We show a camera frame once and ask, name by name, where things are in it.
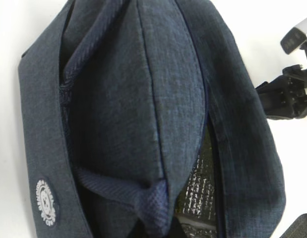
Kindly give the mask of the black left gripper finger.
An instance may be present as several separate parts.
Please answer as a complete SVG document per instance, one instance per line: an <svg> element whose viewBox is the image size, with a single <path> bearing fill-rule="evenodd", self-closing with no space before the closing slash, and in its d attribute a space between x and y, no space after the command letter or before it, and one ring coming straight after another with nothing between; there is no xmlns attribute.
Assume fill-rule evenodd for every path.
<svg viewBox="0 0 307 238"><path fill-rule="evenodd" d="M280 238L307 238L307 213L300 215Z"/></svg>

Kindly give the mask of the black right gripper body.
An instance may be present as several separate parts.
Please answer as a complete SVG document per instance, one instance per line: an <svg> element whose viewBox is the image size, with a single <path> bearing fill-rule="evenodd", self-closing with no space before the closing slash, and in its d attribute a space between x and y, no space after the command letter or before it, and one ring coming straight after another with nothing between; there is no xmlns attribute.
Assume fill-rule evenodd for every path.
<svg viewBox="0 0 307 238"><path fill-rule="evenodd" d="M307 116L307 68L299 64L284 68L282 75L271 82L263 82L256 91L268 119Z"/></svg>

